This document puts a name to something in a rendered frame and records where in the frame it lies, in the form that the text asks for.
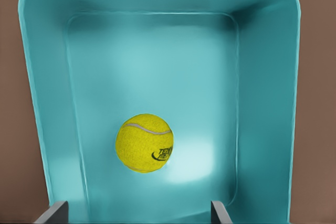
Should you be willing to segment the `yellow tennis ball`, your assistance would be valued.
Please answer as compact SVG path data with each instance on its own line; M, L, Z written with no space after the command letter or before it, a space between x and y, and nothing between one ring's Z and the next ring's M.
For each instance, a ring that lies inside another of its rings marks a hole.
M151 173L167 163L173 145L173 132L162 118L139 114L122 124L115 150L127 168L138 173Z

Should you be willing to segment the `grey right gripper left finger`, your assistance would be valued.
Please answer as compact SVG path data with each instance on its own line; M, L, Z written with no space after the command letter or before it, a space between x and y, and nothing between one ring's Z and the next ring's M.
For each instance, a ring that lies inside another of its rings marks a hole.
M68 202L55 202L33 224L69 224Z

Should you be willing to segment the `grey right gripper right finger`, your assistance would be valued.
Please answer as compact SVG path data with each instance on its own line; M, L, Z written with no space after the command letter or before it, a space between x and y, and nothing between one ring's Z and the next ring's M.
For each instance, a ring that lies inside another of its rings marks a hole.
M211 201L211 224L233 224L221 201Z

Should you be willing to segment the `teal plastic bin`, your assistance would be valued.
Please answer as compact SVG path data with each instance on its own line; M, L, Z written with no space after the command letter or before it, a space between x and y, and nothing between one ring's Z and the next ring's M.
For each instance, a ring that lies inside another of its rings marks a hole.
M19 0L51 204L70 224L289 224L299 0ZM127 168L139 114L174 136L167 163Z

